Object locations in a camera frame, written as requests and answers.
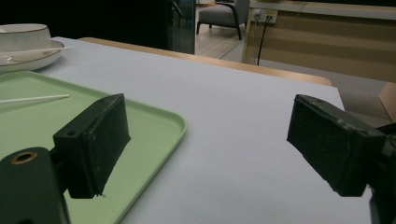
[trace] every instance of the white plate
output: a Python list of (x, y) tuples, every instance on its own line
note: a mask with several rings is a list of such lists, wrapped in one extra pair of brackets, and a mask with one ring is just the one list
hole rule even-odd
[[(63, 48), (64, 44), (51, 40), (51, 48)], [(0, 74), (15, 71), (34, 71), (54, 63), (61, 57), (61, 50), (49, 50), (41, 52), (23, 53), (11, 55), (11, 60), (2, 58), (0, 60)]]

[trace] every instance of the wooden table edge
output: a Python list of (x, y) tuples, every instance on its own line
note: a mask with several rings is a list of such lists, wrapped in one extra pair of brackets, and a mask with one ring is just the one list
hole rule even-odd
[(120, 49), (131, 49), (131, 50), (147, 52), (147, 53), (154, 53), (154, 54), (158, 54), (158, 55), (169, 56), (169, 57), (174, 57), (174, 58), (179, 58), (179, 59), (185, 59), (185, 60), (190, 60), (190, 61), (195, 61), (195, 62), (200, 62), (200, 63), (210, 63), (210, 64), (214, 64), (214, 65), (218, 65), (218, 66), (229, 67), (229, 68), (233, 68), (233, 69), (237, 69), (237, 70), (253, 72), (253, 73), (258, 73), (258, 74), (262, 74), (262, 75), (269, 75), (269, 76), (274, 76), (274, 77), (285, 77), (285, 78), (300, 80), (300, 81), (304, 81), (304, 82), (316, 83), (316, 84), (320, 84), (320, 85), (324, 85), (324, 86), (332, 85), (330, 80), (327, 79), (326, 77), (317, 77), (317, 76), (312, 76), (312, 75), (308, 75), (308, 74), (285, 71), (285, 70), (275, 69), (275, 68), (270, 68), (270, 67), (255, 66), (255, 65), (247, 64), (247, 63), (230, 62), (230, 61), (225, 61), (225, 60), (221, 60), (221, 59), (207, 58), (207, 57), (203, 57), (203, 56), (197, 56), (197, 55), (192, 55), (192, 54), (187, 54), (187, 53), (180, 53), (180, 52), (175, 52), (175, 51), (165, 50), (165, 49), (154, 49), (154, 48), (149, 48), (149, 47), (144, 47), (144, 46), (121, 43), (121, 42), (112, 41), (112, 40), (100, 39), (100, 38), (96, 38), (96, 37), (82, 37), (79, 40), (91, 42), (91, 43), (95, 43), (95, 44), (100, 44), (100, 45), (106, 45), (106, 46), (115, 47), (115, 48), (120, 48)]

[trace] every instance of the white table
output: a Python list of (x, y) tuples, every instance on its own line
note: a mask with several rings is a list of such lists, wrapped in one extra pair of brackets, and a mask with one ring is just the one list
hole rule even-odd
[(174, 111), (184, 140), (122, 223), (371, 223), (286, 141), (296, 94), (343, 108), (336, 88), (62, 37), (48, 77)]

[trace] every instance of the screw hole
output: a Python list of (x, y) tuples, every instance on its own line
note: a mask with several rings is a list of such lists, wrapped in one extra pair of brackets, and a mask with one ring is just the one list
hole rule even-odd
[(32, 161), (35, 157), (37, 157), (37, 153), (34, 151), (22, 152), (12, 158), (11, 163), (16, 165), (23, 164)]

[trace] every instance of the white stick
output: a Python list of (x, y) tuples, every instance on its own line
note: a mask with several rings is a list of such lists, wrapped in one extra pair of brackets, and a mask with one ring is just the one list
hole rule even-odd
[(19, 51), (7, 51), (0, 52), (1, 54), (17, 54), (17, 53), (30, 53), (30, 52), (40, 52), (40, 51), (51, 51), (51, 50), (59, 50), (59, 49), (73, 49), (75, 47), (64, 47), (64, 48), (52, 48), (52, 49), (27, 49), (27, 50), (19, 50)]
[(29, 97), (29, 98), (0, 100), (0, 104), (28, 102), (28, 101), (37, 101), (37, 100), (55, 100), (55, 99), (67, 98), (69, 96), (70, 94), (64, 94), (64, 95), (37, 96), (37, 97)]

